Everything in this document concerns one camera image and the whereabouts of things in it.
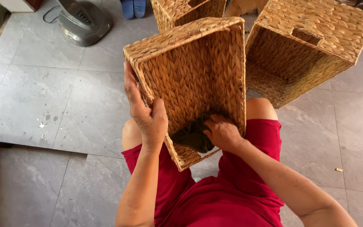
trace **forearm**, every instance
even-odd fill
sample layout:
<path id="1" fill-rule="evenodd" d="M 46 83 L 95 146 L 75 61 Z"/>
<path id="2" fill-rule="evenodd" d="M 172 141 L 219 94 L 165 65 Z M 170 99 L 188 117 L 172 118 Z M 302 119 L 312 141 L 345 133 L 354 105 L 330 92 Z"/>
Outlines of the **forearm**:
<path id="1" fill-rule="evenodd" d="M 117 209 L 116 226 L 154 226 L 160 146 L 142 145 Z"/>
<path id="2" fill-rule="evenodd" d="M 302 219 L 305 226 L 356 226 L 335 199 L 300 173 L 269 157 L 248 141 L 239 149 L 239 156 Z"/>

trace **gray tile floor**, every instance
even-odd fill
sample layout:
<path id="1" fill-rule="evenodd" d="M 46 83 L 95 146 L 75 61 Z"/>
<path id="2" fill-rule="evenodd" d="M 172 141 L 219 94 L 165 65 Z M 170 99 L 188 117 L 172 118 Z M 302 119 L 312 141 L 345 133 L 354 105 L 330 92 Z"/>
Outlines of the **gray tile floor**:
<path id="1" fill-rule="evenodd" d="M 94 2 L 110 11 L 114 26 L 93 46 L 75 46 L 56 23 L 42 21 L 53 0 L 37 13 L 14 13 L 2 33 L 0 141 L 33 148 L 0 149 L 0 227 L 114 223 L 129 179 L 120 154 L 129 119 L 122 48 L 158 29 L 152 10 L 127 21 L 118 1 Z M 244 18 L 249 29 L 256 16 Z M 363 227 L 363 51 L 355 67 L 277 114 L 281 162 L 332 195 Z M 194 165 L 193 177 L 216 175 L 220 155 Z M 286 207 L 281 219 L 302 226 Z"/>

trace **blue slipper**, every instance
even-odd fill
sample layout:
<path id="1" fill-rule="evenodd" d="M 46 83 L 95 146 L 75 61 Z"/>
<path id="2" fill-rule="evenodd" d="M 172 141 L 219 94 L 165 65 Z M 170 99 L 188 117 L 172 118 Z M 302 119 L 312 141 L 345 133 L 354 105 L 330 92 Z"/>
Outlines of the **blue slipper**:
<path id="1" fill-rule="evenodd" d="M 145 16 L 146 0 L 134 0 L 134 14 L 137 18 Z"/>
<path id="2" fill-rule="evenodd" d="M 134 18 L 134 5 L 133 0 L 120 0 L 121 8 L 123 9 L 123 16 L 127 20 Z"/>

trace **power cord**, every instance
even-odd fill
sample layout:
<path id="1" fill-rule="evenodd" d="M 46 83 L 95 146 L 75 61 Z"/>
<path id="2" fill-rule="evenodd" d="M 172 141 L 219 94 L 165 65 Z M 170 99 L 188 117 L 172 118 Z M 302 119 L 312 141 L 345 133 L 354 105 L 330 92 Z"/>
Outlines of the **power cord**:
<path id="1" fill-rule="evenodd" d="M 46 22 L 46 23 L 49 23 L 49 24 L 51 24 L 51 23 L 53 23 L 57 18 L 58 18 L 58 16 L 56 17 L 56 18 L 54 18 L 52 21 L 50 21 L 50 22 L 48 22 L 48 21 L 46 21 L 46 15 L 49 13 L 49 12 L 51 12 L 53 9 L 55 9 L 55 8 L 58 8 L 58 7 L 60 7 L 60 6 L 56 6 L 56 7 L 53 7 L 53 8 L 51 8 L 49 11 L 47 11 L 47 13 L 45 13 L 44 15 L 43 15 L 43 21 L 44 22 Z"/>

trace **wicker basket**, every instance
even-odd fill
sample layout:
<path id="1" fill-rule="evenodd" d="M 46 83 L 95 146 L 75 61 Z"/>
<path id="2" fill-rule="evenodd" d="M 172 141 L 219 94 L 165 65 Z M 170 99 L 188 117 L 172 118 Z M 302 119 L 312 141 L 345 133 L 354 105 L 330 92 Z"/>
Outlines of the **wicker basket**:
<path id="1" fill-rule="evenodd" d="M 354 66 L 363 10 L 334 0 L 270 0 L 247 39 L 246 86 L 280 108 Z"/>
<path id="2" fill-rule="evenodd" d="M 124 47 L 148 106 L 164 100 L 165 144 L 179 171 L 204 157 L 170 136 L 203 114 L 223 112 L 246 131 L 244 20 L 207 17 Z"/>
<path id="3" fill-rule="evenodd" d="M 226 0 L 151 0 L 159 32 L 200 18 L 222 17 Z"/>

